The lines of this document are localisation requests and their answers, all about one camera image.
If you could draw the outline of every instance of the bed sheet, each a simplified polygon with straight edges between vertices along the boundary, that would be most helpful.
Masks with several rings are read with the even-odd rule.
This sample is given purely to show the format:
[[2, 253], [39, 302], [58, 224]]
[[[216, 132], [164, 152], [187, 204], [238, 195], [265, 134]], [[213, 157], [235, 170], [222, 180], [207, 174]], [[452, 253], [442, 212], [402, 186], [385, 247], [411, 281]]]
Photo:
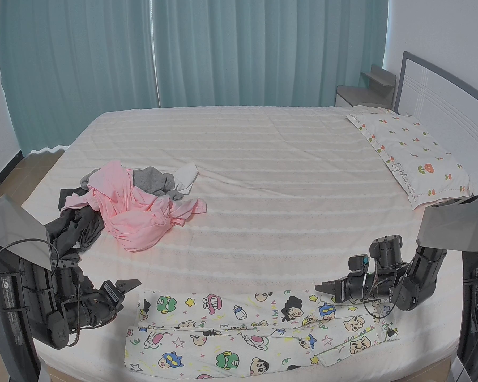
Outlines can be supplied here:
[[[369, 111], [367, 108], [355, 109]], [[350, 108], [195, 107], [101, 115], [75, 140], [23, 207], [43, 224], [58, 216], [60, 188], [106, 162], [173, 172], [195, 162], [189, 197], [206, 214], [174, 227], [155, 247], [123, 250], [103, 233], [80, 267], [99, 287], [139, 278], [141, 290], [245, 293], [312, 289], [347, 271], [349, 256], [373, 239], [400, 234], [409, 261], [423, 209], [345, 118]], [[138, 292], [108, 326], [82, 331], [76, 347], [38, 353], [85, 382], [161, 381], [124, 367], [124, 336]], [[461, 258], [449, 251], [434, 296], [410, 313], [396, 312], [401, 340], [380, 344], [331, 367], [310, 366], [256, 376], [258, 382], [390, 381], [453, 353], [462, 305]]]

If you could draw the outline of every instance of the star print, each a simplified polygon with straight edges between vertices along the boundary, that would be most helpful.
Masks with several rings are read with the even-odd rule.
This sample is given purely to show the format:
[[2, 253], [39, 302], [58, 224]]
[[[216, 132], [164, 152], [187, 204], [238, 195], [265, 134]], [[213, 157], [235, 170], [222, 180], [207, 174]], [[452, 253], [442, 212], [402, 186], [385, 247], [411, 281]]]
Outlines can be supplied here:
[[136, 365], [129, 364], [129, 365], [131, 365], [131, 368], [130, 368], [131, 371], [134, 371], [134, 372], [143, 371], [143, 369], [140, 368], [140, 364], [136, 364]]
[[324, 346], [326, 346], [327, 344], [331, 345], [332, 340], [333, 339], [329, 338], [328, 335], [326, 334], [326, 337], [324, 339], [322, 339], [322, 342], [324, 342]]
[[179, 337], [177, 337], [177, 339], [175, 341], [172, 341], [174, 344], [175, 344], [175, 348], [179, 348], [179, 347], [182, 347], [184, 348], [184, 343], [186, 341], [181, 341]]

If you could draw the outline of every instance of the black baseboard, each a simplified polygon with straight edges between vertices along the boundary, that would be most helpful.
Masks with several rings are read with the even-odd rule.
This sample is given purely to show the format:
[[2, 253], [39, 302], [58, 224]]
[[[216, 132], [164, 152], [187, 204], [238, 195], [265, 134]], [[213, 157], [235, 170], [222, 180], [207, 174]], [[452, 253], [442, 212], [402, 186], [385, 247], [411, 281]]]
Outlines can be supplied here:
[[18, 154], [16, 154], [13, 159], [7, 163], [7, 165], [3, 168], [3, 170], [0, 172], [0, 184], [4, 182], [4, 180], [7, 178], [7, 176], [13, 171], [14, 167], [18, 165], [18, 163], [21, 161], [23, 158], [23, 153], [18, 151]]

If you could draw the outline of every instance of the floral pillowcase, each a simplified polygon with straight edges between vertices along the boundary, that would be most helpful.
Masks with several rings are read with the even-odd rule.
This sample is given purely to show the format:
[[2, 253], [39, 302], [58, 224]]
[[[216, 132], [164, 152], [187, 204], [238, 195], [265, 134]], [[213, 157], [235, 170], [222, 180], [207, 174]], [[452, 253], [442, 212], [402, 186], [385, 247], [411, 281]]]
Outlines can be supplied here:
[[469, 197], [462, 165], [413, 116], [350, 114], [347, 118], [377, 150], [408, 194], [412, 208], [445, 198]]

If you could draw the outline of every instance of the teal curtain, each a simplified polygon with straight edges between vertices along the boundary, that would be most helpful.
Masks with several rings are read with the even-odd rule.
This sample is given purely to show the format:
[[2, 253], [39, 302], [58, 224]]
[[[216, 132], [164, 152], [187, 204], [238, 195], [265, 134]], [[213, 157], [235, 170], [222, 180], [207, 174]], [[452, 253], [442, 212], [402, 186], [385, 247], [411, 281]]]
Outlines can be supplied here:
[[24, 154], [158, 107], [149, 0], [0, 0], [0, 71]]
[[382, 66], [388, 0], [152, 0], [162, 107], [329, 106]]

